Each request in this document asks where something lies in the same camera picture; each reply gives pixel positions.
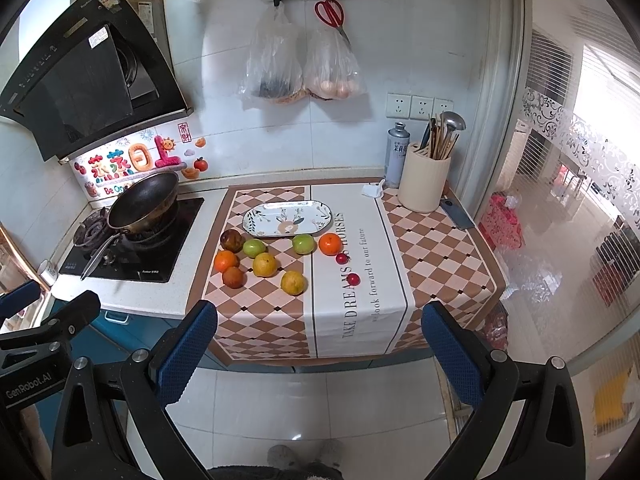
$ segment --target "red scissors handle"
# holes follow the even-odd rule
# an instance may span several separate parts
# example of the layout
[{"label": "red scissors handle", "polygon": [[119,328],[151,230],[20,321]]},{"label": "red scissors handle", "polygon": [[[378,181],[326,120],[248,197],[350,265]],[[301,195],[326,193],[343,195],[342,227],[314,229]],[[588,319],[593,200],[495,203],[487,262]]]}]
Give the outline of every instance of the red scissors handle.
[{"label": "red scissors handle", "polygon": [[[320,12],[320,7],[324,10],[326,17],[322,15],[322,12]],[[344,23],[344,11],[337,0],[323,0],[316,3],[316,15],[323,23],[329,25],[329,27],[338,28]]]}]

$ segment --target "dark fruit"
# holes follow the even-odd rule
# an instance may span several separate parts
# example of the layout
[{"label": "dark fruit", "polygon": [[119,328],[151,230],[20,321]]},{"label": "dark fruit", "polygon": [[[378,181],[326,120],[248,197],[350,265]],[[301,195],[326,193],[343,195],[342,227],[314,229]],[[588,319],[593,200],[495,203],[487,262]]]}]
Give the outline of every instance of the dark fruit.
[{"label": "dark fruit", "polygon": [[242,235],[235,229],[227,229],[220,236],[220,245],[222,248],[233,253],[237,253],[242,249],[243,243]]},{"label": "dark fruit", "polygon": [[338,253],[335,255],[335,261],[338,262],[339,265],[344,265],[349,261],[349,257],[344,253]]},{"label": "dark fruit", "polygon": [[355,272],[351,272],[350,274],[347,274],[347,283],[351,286],[359,285],[360,277]]},{"label": "dark fruit", "polygon": [[222,283],[229,288],[240,288],[244,283],[244,272],[237,267],[229,267],[222,273]]}]

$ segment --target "power outlet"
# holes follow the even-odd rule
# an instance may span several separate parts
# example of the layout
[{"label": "power outlet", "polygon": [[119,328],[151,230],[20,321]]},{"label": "power outlet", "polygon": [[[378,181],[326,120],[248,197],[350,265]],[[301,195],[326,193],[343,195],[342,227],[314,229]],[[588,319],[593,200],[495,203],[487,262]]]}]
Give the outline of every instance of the power outlet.
[{"label": "power outlet", "polygon": [[386,116],[409,118],[409,106],[411,104],[410,95],[387,94],[386,95]]},{"label": "power outlet", "polygon": [[433,97],[411,96],[411,108],[409,110],[410,119],[428,121],[433,111]]},{"label": "power outlet", "polygon": [[440,115],[445,110],[453,111],[453,101],[447,101],[446,99],[436,99],[433,102],[433,115]]}]

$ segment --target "screw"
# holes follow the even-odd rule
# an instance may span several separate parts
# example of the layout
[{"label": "screw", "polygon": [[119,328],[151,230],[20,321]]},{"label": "screw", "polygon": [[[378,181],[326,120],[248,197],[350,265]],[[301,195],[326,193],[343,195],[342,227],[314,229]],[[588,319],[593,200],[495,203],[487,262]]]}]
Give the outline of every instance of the screw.
[{"label": "screw", "polygon": [[507,360],[507,354],[502,350],[491,350],[491,359],[497,363],[503,363]]},{"label": "screw", "polygon": [[551,358],[551,365],[556,370],[562,370],[564,368],[564,361],[562,360],[562,358],[554,356]]},{"label": "screw", "polygon": [[149,357],[149,352],[144,348],[141,348],[140,350],[136,350],[135,352],[133,352],[133,354],[131,354],[131,358],[137,363],[141,363],[147,357]]},{"label": "screw", "polygon": [[74,368],[76,370],[82,370],[88,362],[89,362],[89,359],[87,359],[86,357],[79,357],[74,362]]}]

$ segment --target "decorative plate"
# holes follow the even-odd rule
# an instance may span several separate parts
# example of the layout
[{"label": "decorative plate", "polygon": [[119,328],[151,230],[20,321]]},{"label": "decorative plate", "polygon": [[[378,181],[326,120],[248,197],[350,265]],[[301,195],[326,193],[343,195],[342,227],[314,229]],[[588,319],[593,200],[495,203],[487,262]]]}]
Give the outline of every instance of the decorative plate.
[{"label": "decorative plate", "polygon": [[255,237],[314,234],[331,223],[331,210],[318,200],[271,202],[249,209],[242,228]]}]

